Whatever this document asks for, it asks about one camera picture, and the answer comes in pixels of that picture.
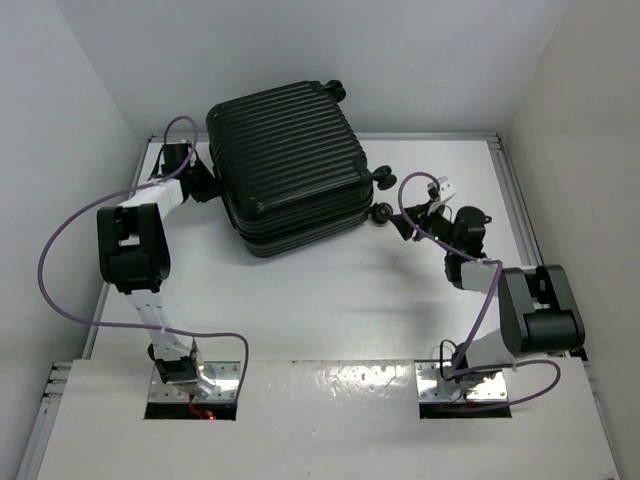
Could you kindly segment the black hard-shell suitcase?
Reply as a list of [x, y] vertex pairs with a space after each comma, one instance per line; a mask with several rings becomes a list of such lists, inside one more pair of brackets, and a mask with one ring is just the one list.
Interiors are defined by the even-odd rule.
[[374, 191], [396, 184], [390, 166], [369, 168], [339, 105], [345, 97], [339, 80], [304, 80], [207, 113], [213, 173], [252, 255], [273, 257], [355, 228]]

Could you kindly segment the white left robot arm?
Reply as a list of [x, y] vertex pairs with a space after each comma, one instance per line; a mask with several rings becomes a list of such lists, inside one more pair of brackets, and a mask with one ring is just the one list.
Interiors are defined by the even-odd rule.
[[129, 300], [151, 339], [148, 355], [161, 381], [191, 395], [213, 389], [194, 340], [169, 331], [172, 303], [163, 284], [171, 271], [163, 221], [191, 199], [206, 203], [221, 194], [218, 180], [190, 142], [164, 144], [150, 177], [152, 185], [130, 199], [97, 211], [100, 271]]

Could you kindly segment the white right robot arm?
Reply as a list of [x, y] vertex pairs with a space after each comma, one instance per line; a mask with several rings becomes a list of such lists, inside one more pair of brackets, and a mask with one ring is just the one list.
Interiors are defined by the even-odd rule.
[[485, 296], [469, 337], [455, 347], [450, 365], [439, 362], [445, 381], [514, 365], [518, 358], [575, 351], [585, 327], [568, 277], [559, 265], [507, 268], [484, 252], [492, 218], [464, 206], [451, 220], [434, 201], [391, 217], [401, 237], [431, 239], [445, 250], [444, 272], [456, 289]]

